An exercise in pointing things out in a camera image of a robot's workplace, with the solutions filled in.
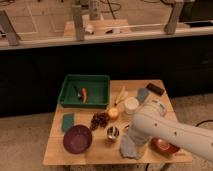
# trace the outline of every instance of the orange carrot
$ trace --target orange carrot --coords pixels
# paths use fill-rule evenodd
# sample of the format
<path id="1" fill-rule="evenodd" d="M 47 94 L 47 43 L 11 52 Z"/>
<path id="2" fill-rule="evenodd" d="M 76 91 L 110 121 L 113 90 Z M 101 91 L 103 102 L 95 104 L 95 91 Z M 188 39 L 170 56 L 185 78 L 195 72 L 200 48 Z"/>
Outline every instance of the orange carrot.
<path id="1" fill-rule="evenodd" d="M 87 89 L 86 88 L 82 88 L 81 89 L 81 94 L 83 96 L 83 103 L 86 103 L 86 101 L 87 101 Z"/>

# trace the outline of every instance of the white container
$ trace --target white container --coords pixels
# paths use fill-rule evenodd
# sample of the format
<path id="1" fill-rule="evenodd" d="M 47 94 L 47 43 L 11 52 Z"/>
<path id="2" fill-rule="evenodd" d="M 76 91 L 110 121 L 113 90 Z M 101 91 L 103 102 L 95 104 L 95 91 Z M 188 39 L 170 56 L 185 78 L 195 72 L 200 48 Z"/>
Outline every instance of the white container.
<path id="1" fill-rule="evenodd" d="M 120 29 L 120 27 L 113 27 L 113 28 L 112 28 L 112 32 L 113 32 L 114 34 L 119 34 L 119 33 L 121 33 L 121 29 Z"/>
<path id="2" fill-rule="evenodd" d="M 87 34 L 94 34 L 94 31 L 95 31 L 95 29 L 91 24 L 88 24 L 85 28 L 85 32 Z"/>
<path id="3" fill-rule="evenodd" d="M 139 106 L 139 101 L 135 97 L 129 97 L 124 101 L 124 108 L 127 114 L 134 114 Z"/>

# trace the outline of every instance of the black wall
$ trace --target black wall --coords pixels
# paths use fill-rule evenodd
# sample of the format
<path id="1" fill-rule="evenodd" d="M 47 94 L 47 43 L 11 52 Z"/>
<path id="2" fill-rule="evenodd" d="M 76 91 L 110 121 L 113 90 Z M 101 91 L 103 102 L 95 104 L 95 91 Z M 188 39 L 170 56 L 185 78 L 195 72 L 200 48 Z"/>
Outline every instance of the black wall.
<path id="1" fill-rule="evenodd" d="M 66 74 L 162 79 L 170 96 L 213 92 L 213 36 L 0 51 L 0 115 L 54 111 Z"/>

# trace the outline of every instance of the green sponge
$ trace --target green sponge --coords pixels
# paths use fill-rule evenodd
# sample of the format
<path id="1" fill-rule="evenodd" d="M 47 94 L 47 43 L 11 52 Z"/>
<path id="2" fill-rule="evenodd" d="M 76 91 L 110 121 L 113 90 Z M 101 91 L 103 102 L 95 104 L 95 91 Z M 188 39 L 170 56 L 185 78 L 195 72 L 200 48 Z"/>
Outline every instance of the green sponge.
<path id="1" fill-rule="evenodd" d="M 61 130 L 63 132 L 67 132 L 74 124 L 74 114 L 69 113 L 63 116 L 62 127 Z"/>

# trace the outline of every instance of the maroon bowl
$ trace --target maroon bowl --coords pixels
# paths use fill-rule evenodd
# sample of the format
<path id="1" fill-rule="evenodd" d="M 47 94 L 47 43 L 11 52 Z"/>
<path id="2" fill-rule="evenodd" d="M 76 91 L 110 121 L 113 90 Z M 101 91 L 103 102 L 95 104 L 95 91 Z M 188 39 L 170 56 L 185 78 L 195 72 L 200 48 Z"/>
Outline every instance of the maroon bowl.
<path id="1" fill-rule="evenodd" d="M 92 133 L 84 125 L 75 125 L 64 135 L 64 148 L 73 154 L 79 154 L 86 151 L 92 143 Z"/>

